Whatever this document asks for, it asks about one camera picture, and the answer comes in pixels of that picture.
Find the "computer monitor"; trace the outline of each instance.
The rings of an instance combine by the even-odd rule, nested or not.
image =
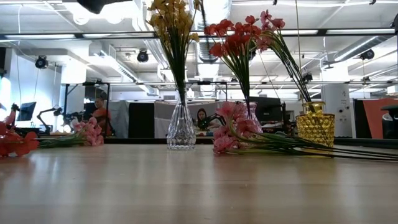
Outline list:
[[[36,107],[36,102],[23,103],[19,111],[17,121],[30,121],[33,117],[33,112]]]
[[[282,108],[279,98],[251,96],[250,102],[257,102],[256,116],[260,123],[282,121]]]

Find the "glass vase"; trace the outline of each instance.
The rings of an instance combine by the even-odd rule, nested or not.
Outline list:
[[[250,102],[250,113],[246,112],[246,116],[248,119],[251,119],[254,121],[254,124],[256,124],[256,132],[257,133],[262,133],[262,128],[259,120],[257,119],[256,116],[256,108],[257,108],[257,103],[256,102]]]
[[[298,136],[311,142],[333,147],[335,140],[335,115],[323,113],[325,103],[305,103],[305,114],[296,117]]]
[[[187,105],[187,94],[177,90],[177,104],[167,134],[167,148],[176,151],[190,151],[195,148],[196,136],[193,121]]]

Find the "woman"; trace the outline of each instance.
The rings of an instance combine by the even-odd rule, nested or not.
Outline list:
[[[102,132],[104,133],[105,130],[105,124],[106,124],[106,112],[108,111],[107,109],[104,108],[104,99],[101,97],[97,97],[95,99],[95,107],[97,110],[94,111],[93,117],[97,119],[98,126],[102,128]],[[106,128],[106,135],[110,136],[111,135],[111,113],[108,111],[108,125]]]
[[[206,118],[207,118],[207,114],[206,114],[205,109],[200,108],[197,113],[197,126],[199,127],[200,122]],[[214,129],[214,128],[218,128],[219,126],[220,126],[220,124],[218,124],[216,121],[210,121],[208,123],[208,126],[206,127],[206,129],[207,130]]]

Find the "yellow glass vase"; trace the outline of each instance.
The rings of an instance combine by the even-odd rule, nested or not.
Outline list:
[[[311,142],[333,147],[335,115],[323,113],[325,102],[304,103],[305,114],[296,117],[298,136]]]

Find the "wooden table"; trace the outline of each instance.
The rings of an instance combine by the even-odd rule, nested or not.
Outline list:
[[[398,223],[398,163],[105,145],[0,160],[0,223]]]

